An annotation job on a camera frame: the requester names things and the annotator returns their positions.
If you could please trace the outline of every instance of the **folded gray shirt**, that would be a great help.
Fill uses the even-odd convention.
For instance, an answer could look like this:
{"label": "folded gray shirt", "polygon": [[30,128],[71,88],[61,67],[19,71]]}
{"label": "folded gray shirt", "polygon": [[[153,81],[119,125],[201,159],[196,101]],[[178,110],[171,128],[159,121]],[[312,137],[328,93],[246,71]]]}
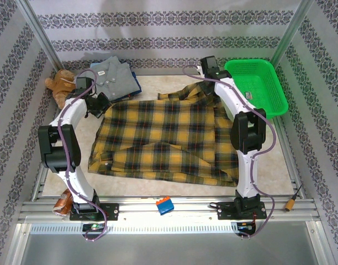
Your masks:
{"label": "folded gray shirt", "polygon": [[[129,64],[120,63],[116,56],[94,65],[91,69],[97,74],[97,94],[103,92],[109,101],[139,90]],[[85,76],[94,79],[94,74],[89,71]]]}

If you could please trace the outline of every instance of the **brown teddy bear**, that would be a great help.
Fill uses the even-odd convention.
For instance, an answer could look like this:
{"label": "brown teddy bear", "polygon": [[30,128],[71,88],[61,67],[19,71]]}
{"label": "brown teddy bear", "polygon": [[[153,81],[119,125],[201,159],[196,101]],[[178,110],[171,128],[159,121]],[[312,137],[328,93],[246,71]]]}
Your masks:
{"label": "brown teddy bear", "polygon": [[57,72],[54,80],[50,78],[45,80],[46,87],[52,90],[52,96],[60,109],[64,108],[67,95],[76,89],[74,79],[75,75],[72,72],[60,70]]}

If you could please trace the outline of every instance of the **screwdriver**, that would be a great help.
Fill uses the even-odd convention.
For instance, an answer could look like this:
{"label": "screwdriver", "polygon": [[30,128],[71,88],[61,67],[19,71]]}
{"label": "screwdriver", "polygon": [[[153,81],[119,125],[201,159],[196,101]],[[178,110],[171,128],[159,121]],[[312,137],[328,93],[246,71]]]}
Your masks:
{"label": "screwdriver", "polygon": [[299,189],[297,190],[297,192],[293,195],[293,197],[287,202],[286,206],[284,207],[285,211],[290,211],[293,206],[294,206],[294,202],[295,202],[295,199],[297,198],[297,194],[300,190],[300,188],[302,187],[303,185],[300,185]]}

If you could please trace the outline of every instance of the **cable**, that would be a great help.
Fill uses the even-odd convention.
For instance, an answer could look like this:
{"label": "cable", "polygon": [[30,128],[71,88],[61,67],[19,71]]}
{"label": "cable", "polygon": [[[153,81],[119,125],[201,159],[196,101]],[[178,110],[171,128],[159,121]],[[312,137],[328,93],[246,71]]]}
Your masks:
{"label": "cable", "polygon": [[70,104],[66,105],[63,110],[61,111],[61,114],[60,114],[60,118],[59,118],[59,121],[57,122],[57,130],[60,134],[60,138],[61,138],[61,141],[62,141],[62,144],[64,146],[64,150],[65,150],[65,154],[66,154],[66,161],[67,161],[67,168],[66,168],[66,182],[67,182],[67,186],[68,188],[70,189],[70,191],[74,194],[76,194],[78,197],[80,197],[82,200],[84,200],[85,202],[87,202],[88,204],[90,204],[91,206],[95,207],[96,209],[98,209],[104,216],[104,229],[103,231],[96,237],[96,238],[93,238],[93,239],[89,239],[88,238],[88,232],[86,232],[86,234],[84,235],[85,239],[87,241],[96,241],[98,240],[99,238],[101,238],[105,232],[107,231],[107,222],[108,222],[108,219],[107,219],[107,214],[105,213],[105,211],[100,208],[99,206],[97,206],[95,203],[91,202],[90,200],[86,199],[84,196],[82,196],[79,192],[77,192],[71,182],[70,182],[70,169],[71,169],[71,161],[70,161],[70,153],[68,151],[68,147],[67,147],[67,144],[66,144],[66,141],[65,141],[65,137],[62,133],[62,130],[61,130],[61,123],[62,123],[62,118],[64,117],[64,115],[66,114],[68,108],[73,105],[74,102],[76,102],[77,100],[79,100],[80,98],[82,98],[84,95],[86,95],[90,90],[93,89],[94,85],[96,84],[96,81],[97,81],[97,74],[92,70],[92,69],[85,69],[85,70],[82,70],[76,77],[75,79],[77,79],[78,76],[80,76],[81,74],[83,74],[84,72],[86,71],[91,71],[93,74],[94,74],[94,81],[92,82],[91,86],[86,90],[84,91],[82,94],[80,94],[78,97],[76,97],[74,100],[71,101]]}
{"label": "cable", "polygon": [[250,166],[250,181],[251,181],[251,184],[253,185],[253,187],[256,189],[257,192],[261,193],[262,195],[266,196],[266,197],[269,197],[271,200],[272,200],[272,208],[271,208],[271,211],[269,213],[269,215],[267,216],[265,222],[263,222],[263,224],[256,230],[256,232],[251,235],[251,236],[242,236],[242,238],[245,238],[245,239],[250,239],[254,236],[256,236],[263,228],[264,226],[267,224],[267,222],[269,221],[269,219],[271,218],[272,216],[272,213],[274,211],[274,207],[276,205],[275,201],[274,201],[274,198],[273,196],[265,193],[265,192],[262,192],[261,190],[259,190],[259,188],[256,186],[255,182],[254,182],[254,177],[253,177],[253,168],[254,168],[254,161],[255,161],[255,157],[259,156],[259,155],[263,155],[264,153],[267,153],[267,152],[270,152],[275,144],[276,144],[276,140],[277,140],[277,137],[276,137],[276,132],[274,131],[274,128],[272,126],[272,124],[263,116],[261,115],[260,113],[258,113],[257,111],[255,111],[254,109],[250,108],[246,103],[245,103],[245,100],[243,100],[243,98],[239,95],[238,91],[230,84],[228,83],[225,83],[221,80],[215,80],[215,79],[211,79],[211,78],[204,78],[204,77],[198,77],[198,76],[194,76],[194,75],[190,75],[188,74],[185,69],[186,68],[189,68],[189,67],[194,67],[194,68],[197,68],[196,65],[187,65],[185,66],[183,69],[182,69],[182,72],[184,73],[184,75],[188,76],[188,77],[192,77],[194,79],[198,79],[198,80],[202,80],[202,81],[209,81],[209,82],[215,82],[215,83],[220,83],[224,86],[227,86],[228,88],[232,89],[234,94],[237,96],[237,98],[239,99],[239,101],[243,104],[243,107],[245,107],[246,109],[248,109],[249,111],[251,111],[252,113],[254,113],[255,115],[257,115],[258,117],[260,117],[267,125],[268,127],[270,127],[271,131],[272,131],[272,136],[273,136],[273,141],[272,141],[272,145],[264,150],[264,151],[260,151],[260,152],[257,152],[256,154],[252,155],[251,157],[251,166]]}
{"label": "cable", "polygon": [[71,83],[71,84],[76,84],[74,81],[69,81],[69,80],[64,79],[64,78],[60,78],[60,79],[66,81],[66,82],[68,82],[68,83]]}

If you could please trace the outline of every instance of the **green plastic basket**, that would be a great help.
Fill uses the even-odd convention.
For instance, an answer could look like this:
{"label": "green plastic basket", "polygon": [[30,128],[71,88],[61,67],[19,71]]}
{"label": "green plastic basket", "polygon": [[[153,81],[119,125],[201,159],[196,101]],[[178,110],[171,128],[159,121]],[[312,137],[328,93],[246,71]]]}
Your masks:
{"label": "green plastic basket", "polygon": [[288,103],[270,62],[263,59],[230,60],[224,68],[245,98],[257,109],[263,108],[268,119],[288,111]]}

